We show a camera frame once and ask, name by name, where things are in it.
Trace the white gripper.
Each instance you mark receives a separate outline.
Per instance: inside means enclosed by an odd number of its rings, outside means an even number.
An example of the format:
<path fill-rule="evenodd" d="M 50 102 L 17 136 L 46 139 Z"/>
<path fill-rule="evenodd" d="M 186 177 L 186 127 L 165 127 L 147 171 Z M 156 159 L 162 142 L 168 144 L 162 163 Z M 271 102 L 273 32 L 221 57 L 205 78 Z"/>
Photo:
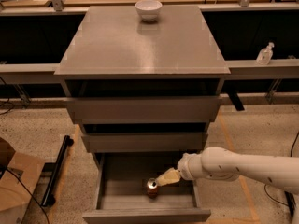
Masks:
<path fill-rule="evenodd" d="M 177 183 L 179 182 L 180 177 L 184 180 L 196 180 L 205 175 L 200 154 L 184 153 L 178 162 L 177 168 L 177 170 L 170 168 L 162 175 L 159 175 L 156 178 L 157 185 L 165 186 Z"/>

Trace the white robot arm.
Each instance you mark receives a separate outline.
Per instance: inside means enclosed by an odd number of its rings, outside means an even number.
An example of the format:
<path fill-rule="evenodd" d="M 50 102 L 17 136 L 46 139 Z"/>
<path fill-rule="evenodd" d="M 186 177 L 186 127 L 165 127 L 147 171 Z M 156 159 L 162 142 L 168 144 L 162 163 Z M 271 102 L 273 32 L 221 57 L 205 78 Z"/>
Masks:
<path fill-rule="evenodd" d="M 205 178 L 235 181 L 240 176 L 299 194 L 299 158 L 238 154 L 222 147 L 208 147 L 199 154 L 184 153 L 177 168 L 155 179 L 157 186 Z"/>

